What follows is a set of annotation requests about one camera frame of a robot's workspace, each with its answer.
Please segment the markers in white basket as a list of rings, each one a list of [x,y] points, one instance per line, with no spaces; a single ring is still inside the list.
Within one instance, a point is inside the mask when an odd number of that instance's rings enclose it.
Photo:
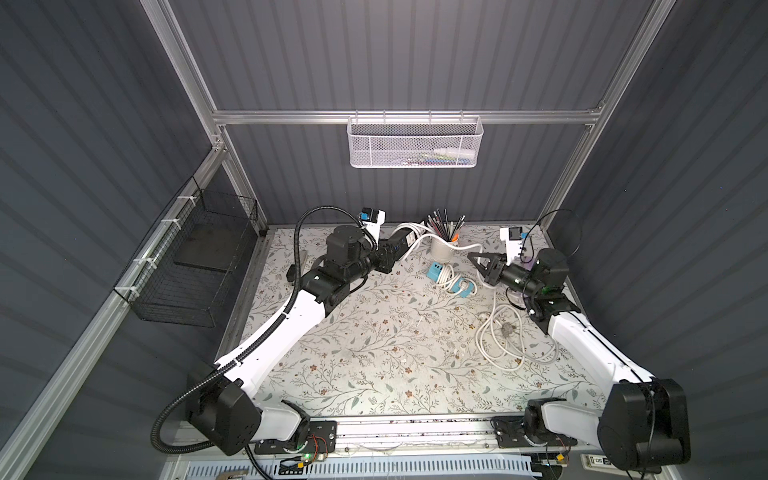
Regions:
[[[472,167],[476,163],[476,157],[476,150],[446,147],[410,153],[405,157],[398,158],[397,161],[405,166]]]

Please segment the bundle of pens and pencils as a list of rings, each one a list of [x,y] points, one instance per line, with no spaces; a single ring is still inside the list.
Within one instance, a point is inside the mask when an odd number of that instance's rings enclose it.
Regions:
[[[459,216],[457,219],[448,218],[446,209],[436,209],[426,217],[427,226],[431,228],[436,235],[446,242],[454,242],[459,237],[459,232],[465,224],[466,216]]]

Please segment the black power strip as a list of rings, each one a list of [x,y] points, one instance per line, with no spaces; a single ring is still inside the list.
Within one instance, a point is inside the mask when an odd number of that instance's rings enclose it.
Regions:
[[[393,232],[387,239],[387,249],[391,254],[391,257],[395,261],[400,260],[415,243],[417,238],[418,234],[410,228],[404,228]]]

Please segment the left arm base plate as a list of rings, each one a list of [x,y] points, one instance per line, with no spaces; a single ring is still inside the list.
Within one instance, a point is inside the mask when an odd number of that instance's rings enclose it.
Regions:
[[[329,454],[336,449],[338,423],[329,420],[311,420],[304,433],[287,441],[256,440],[251,443],[256,455]]]

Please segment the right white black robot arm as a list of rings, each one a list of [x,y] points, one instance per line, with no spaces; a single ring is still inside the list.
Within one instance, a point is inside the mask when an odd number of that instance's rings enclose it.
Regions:
[[[612,345],[563,292],[567,257],[545,248],[530,268],[504,254],[471,252],[469,261],[489,285],[521,294],[529,318],[589,373],[607,397],[601,409],[564,399],[529,401],[526,437],[544,445],[558,437],[598,446],[625,471],[654,471],[691,458],[687,400],[672,379],[660,379]]]

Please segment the white pen cup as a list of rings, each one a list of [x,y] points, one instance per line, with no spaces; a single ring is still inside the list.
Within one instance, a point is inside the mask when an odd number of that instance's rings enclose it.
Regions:
[[[441,264],[450,262],[459,247],[458,238],[455,237],[451,242],[444,240],[441,236],[433,234],[431,237],[430,255],[432,259]]]

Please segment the purple power strip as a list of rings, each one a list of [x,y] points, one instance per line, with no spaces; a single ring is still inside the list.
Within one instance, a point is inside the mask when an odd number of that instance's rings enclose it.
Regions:
[[[531,250],[524,249],[520,252],[519,259],[520,264],[530,270],[535,262],[535,254]]]

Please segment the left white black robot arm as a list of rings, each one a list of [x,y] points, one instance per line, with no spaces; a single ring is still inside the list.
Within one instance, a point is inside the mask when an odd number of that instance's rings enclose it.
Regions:
[[[259,396],[269,373],[309,330],[328,317],[352,292],[351,284],[373,271],[389,273],[417,240],[403,229],[370,247],[366,231],[342,225],[326,239],[326,253],[296,282],[300,287],[289,311],[280,309],[256,333],[217,361],[217,370],[234,367],[187,400],[189,422],[226,455],[253,441],[301,444],[309,415],[289,401]]]

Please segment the white label device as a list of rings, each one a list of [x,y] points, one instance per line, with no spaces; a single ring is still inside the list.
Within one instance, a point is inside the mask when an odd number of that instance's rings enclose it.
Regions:
[[[585,470],[608,472],[614,468],[614,465],[604,455],[581,454],[580,459]]]

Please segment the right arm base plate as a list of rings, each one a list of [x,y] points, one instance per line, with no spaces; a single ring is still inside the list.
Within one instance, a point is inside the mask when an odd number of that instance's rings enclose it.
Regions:
[[[575,438],[531,426],[530,422],[521,415],[494,416],[490,424],[499,448],[565,447],[570,449],[578,444]]]

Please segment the floral table mat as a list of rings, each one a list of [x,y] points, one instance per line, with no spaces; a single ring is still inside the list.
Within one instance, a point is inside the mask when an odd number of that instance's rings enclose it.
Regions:
[[[283,357],[259,396],[314,416],[509,412],[538,396],[603,406],[573,356],[512,312],[518,294],[450,296],[426,276],[431,264],[423,242],[391,273],[373,273]]]

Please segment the beige black stapler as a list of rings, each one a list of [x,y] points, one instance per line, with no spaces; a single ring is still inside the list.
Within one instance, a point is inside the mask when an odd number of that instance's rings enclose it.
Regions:
[[[306,259],[307,259],[307,255],[308,255],[308,253],[307,253],[307,251],[306,251],[306,250],[301,250],[301,251],[299,252],[299,261],[298,261],[298,263],[292,263],[292,264],[291,264],[291,265],[288,267],[288,270],[286,271],[286,280],[287,280],[287,281],[288,281],[288,282],[289,282],[291,285],[293,285],[293,284],[295,283],[295,281],[296,281],[296,278],[297,278],[297,270],[298,270],[299,268],[301,268],[301,269],[303,269],[303,268],[304,268],[304,264],[305,264],[305,262],[306,262]]]

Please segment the teal power strip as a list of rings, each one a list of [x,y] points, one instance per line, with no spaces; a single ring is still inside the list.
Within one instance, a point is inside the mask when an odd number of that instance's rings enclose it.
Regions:
[[[456,273],[450,264],[433,262],[426,276],[450,296],[468,298],[476,294],[476,284]]]

